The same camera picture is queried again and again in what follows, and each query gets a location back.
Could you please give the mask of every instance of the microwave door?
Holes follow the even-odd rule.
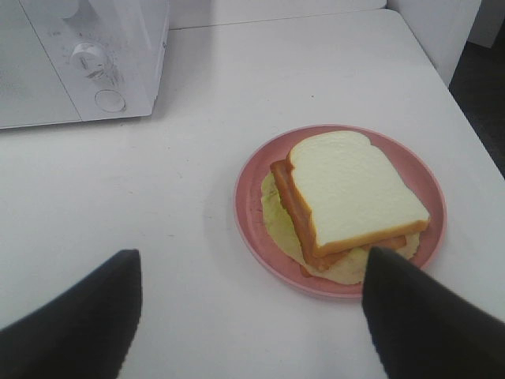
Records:
[[[0,128],[80,121],[18,0],[0,1]]]

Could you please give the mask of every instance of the microwave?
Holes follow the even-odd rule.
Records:
[[[0,128],[152,113],[168,0],[0,0]]]

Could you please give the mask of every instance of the dark floor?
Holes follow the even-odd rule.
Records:
[[[505,25],[491,49],[466,44],[449,89],[505,176]]]

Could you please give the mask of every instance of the microwave dial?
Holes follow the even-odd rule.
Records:
[[[70,55],[70,64],[89,79],[98,79],[112,69],[112,59],[97,43],[79,43]]]

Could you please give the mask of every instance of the cheese slice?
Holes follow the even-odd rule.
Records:
[[[328,270],[321,272],[308,265],[303,258],[300,242],[294,230],[290,215],[281,205],[281,199],[272,173],[268,174],[261,184],[261,204],[264,225],[275,244],[288,257],[292,258],[312,276],[318,276],[341,284],[356,284],[365,277],[368,252],[362,248],[352,249],[342,260],[336,262]],[[419,246],[419,233],[406,236],[406,246],[396,252],[406,259],[414,256]]]

